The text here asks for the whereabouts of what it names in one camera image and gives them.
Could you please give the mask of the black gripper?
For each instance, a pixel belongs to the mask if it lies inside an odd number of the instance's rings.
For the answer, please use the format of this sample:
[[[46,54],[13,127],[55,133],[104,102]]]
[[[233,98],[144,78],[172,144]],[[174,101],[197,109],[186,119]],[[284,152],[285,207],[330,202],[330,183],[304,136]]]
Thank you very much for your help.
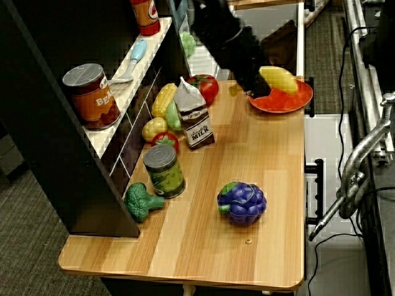
[[[272,90],[259,70],[268,65],[268,57],[238,57],[231,62],[231,72],[248,96],[266,97]]]

